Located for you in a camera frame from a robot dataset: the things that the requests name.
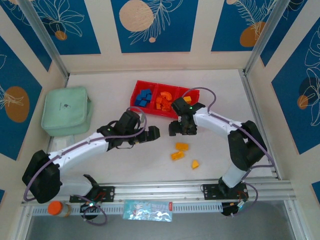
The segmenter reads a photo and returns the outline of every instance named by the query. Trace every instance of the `blue sticker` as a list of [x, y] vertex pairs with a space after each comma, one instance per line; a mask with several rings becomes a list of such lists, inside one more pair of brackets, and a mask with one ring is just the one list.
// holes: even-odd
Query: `blue sticker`
[[320, 144], [320, 18], [272, 86], [299, 154]]
[[0, 204], [1, 204], [1, 201], [2, 201], [2, 198], [4, 197], [5, 195], [5, 191], [0, 189]]
[[111, 0], [122, 53], [190, 52], [198, 0]]
[[0, 37], [0, 153], [17, 160], [42, 87]]
[[312, 187], [313, 187], [314, 193], [316, 195], [316, 198], [318, 199], [318, 202], [320, 204], [320, 181], [312, 183]]
[[277, 0], [225, 0], [212, 52], [251, 51]]
[[[39, 42], [33, 42], [35, 33], [20, 8], [9, 0], [0, 0], [0, 3], [34, 49]], [[101, 53], [84, 0], [33, 0], [31, 3], [61, 55]]]
[[275, 27], [269, 41], [265, 45], [260, 57], [261, 60], [266, 66], [270, 61], [271, 57], [279, 47], [280, 43], [284, 39], [285, 35], [289, 31], [291, 25], [296, 20], [299, 15], [301, 9], [306, 4], [307, 0], [291, 0], [285, 9], [282, 17]]

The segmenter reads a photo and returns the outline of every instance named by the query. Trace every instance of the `orange circle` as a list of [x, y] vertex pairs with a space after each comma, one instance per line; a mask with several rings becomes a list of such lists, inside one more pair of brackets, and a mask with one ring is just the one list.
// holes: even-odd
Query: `orange circle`
[[64, 208], [60, 201], [53, 201], [48, 206], [48, 213], [51, 215], [58, 215]]
[[302, 110], [306, 109], [308, 107], [308, 97], [305, 96], [305, 95], [301, 95], [299, 98], [298, 98], [298, 107]]
[[27, 92], [22, 87], [12, 86], [5, 92], [4, 99], [7, 116], [16, 123], [23, 123], [30, 110]]
[[240, 44], [243, 47], [253, 47], [264, 29], [266, 23], [264, 21], [257, 22], [254, 25], [248, 26], [240, 36]]
[[56, 32], [54, 33], [54, 35], [55, 35], [55, 37], [56, 37], [57, 39], [59, 39], [60, 41], [67, 40], [67, 34], [66, 34], [64, 31], [58, 30], [58, 31], [56, 31]]

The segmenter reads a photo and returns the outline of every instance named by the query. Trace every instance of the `orange toy piece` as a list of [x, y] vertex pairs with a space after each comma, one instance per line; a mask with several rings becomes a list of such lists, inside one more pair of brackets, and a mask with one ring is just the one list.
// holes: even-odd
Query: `orange toy piece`
[[197, 167], [199, 167], [199, 162], [197, 160], [193, 160], [191, 168], [196, 169]]
[[169, 102], [167, 99], [165, 99], [165, 98], [162, 98], [161, 104], [162, 104], [164, 107], [166, 107], [166, 108], [169, 108], [169, 107], [171, 106], [171, 105], [170, 105], [170, 102]]
[[162, 91], [162, 92], [160, 92], [160, 95], [161, 95], [161, 97], [165, 98], [168, 101], [172, 100], [172, 95], [168, 91]]
[[183, 100], [185, 100], [187, 104], [190, 104], [190, 103], [191, 103], [191, 97], [190, 97], [190, 96], [185, 96], [185, 97], [183, 98]]
[[179, 151], [188, 151], [189, 150], [189, 144], [182, 143], [182, 142], [177, 142], [175, 144], [175, 149], [177, 149]]
[[168, 107], [163, 106], [163, 107], [161, 108], [161, 110], [164, 111], [164, 112], [170, 112], [170, 111], [171, 111], [171, 108], [168, 108]]
[[156, 99], [155, 99], [155, 102], [157, 104], [160, 104], [162, 102], [163, 98], [161, 96], [157, 96]]
[[185, 157], [185, 154], [183, 151], [178, 151], [178, 152], [171, 154], [171, 158], [173, 161], [178, 160], [178, 159], [182, 159], [184, 157]]

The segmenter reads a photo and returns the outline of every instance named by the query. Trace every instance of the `small jar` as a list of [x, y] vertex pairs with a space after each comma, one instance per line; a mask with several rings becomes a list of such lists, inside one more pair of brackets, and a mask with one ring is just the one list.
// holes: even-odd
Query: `small jar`
[[70, 205], [60, 201], [53, 201], [48, 206], [48, 213], [57, 217], [68, 217], [71, 211], [72, 208]]

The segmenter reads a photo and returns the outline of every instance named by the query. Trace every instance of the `blue block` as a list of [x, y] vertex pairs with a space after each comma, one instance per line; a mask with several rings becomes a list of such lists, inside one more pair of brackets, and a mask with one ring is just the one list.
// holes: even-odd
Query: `blue block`
[[140, 107], [145, 107], [147, 105], [147, 101], [146, 100], [142, 100], [139, 104]]
[[152, 94], [152, 92], [150, 89], [145, 89], [145, 90], [141, 90], [140, 94], [141, 94], [142, 98], [145, 99], [147, 97], [147, 95]]
[[140, 102], [141, 102], [141, 101], [139, 101], [139, 100], [135, 100], [134, 105], [135, 105], [135, 106], [140, 106]]
[[146, 90], [141, 90], [140, 96], [141, 96], [141, 98], [145, 99], [147, 97]]
[[148, 94], [148, 95], [146, 96], [145, 100], [150, 103], [151, 98], [152, 98], [152, 95], [151, 95], [151, 94]]
[[138, 94], [138, 95], [136, 96], [135, 100], [141, 101], [141, 100], [142, 100], [141, 94]]
[[149, 94], [152, 94], [152, 92], [151, 92], [151, 90], [148, 88], [148, 89], [146, 89], [146, 90], [144, 90], [145, 91], [145, 93], [147, 94], [147, 95], [149, 95]]

